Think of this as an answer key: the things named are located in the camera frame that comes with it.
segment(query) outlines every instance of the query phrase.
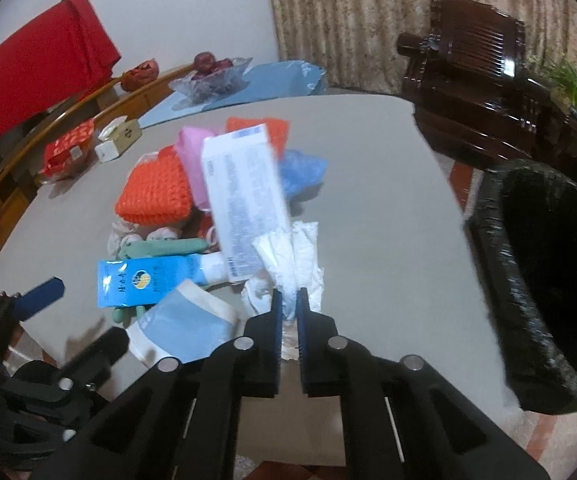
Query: blue mat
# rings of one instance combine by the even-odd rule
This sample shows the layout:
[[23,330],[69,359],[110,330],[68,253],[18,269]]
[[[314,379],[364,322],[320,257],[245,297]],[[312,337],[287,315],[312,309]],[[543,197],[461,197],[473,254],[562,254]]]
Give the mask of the blue mat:
[[306,61],[280,61],[254,66],[244,74],[246,87],[239,92],[207,104],[189,105],[183,108],[180,108],[179,104],[185,97],[173,92],[141,116],[139,126],[144,129],[154,124],[225,106],[280,97],[323,94],[326,91],[325,73],[323,68]]

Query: dark wooden chair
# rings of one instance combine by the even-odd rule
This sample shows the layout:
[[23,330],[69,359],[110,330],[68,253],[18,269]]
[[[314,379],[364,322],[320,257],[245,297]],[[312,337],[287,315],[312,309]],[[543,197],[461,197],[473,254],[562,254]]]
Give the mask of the dark wooden chair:
[[531,155],[577,182],[577,111],[553,105],[542,115]]
[[472,0],[431,0],[428,37],[399,36],[402,95],[434,150],[478,168],[531,158],[550,91],[528,74],[524,43],[523,22]]

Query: crumpled tissue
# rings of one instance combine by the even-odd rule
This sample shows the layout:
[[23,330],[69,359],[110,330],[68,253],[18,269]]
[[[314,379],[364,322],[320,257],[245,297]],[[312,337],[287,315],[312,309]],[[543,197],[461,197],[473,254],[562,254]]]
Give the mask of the crumpled tissue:
[[252,317],[270,311],[274,287],[282,293],[283,359],[299,359],[295,320],[297,291],[306,287],[311,310],[322,312],[324,271],[317,263],[317,229],[318,222],[297,221],[290,232],[276,230],[252,241],[264,269],[244,284],[242,300],[246,313]]
[[108,256],[113,259],[118,258],[121,249],[131,242],[143,240],[177,240],[182,235],[182,223],[183,222],[178,226],[163,226],[158,228],[158,226],[143,226],[118,218],[113,222],[110,236],[108,237],[106,246]]

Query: blue plastic bag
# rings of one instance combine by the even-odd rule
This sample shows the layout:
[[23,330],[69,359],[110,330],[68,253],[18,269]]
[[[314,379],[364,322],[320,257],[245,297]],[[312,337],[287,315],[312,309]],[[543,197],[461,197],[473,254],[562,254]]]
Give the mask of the blue plastic bag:
[[286,150],[279,166],[282,190],[289,200],[303,190],[321,184],[328,161],[297,150]]
[[139,126],[144,129],[207,110],[306,95],[322,95],[328,88],[326,70],[306,61],[280,61],[254,66],[242,78],[245,86],[235,94],[225,96],[210,103],[190,106],[182,103],[182,95],[173,92],[166,99],[139,118]]

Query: red cloth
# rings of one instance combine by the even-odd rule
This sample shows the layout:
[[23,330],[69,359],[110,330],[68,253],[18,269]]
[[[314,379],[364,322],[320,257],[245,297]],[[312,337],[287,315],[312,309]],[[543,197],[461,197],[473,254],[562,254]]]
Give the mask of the red cloth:
[[0,135],[110,78],[120,53],[89,0],[62,0],[0,45]]

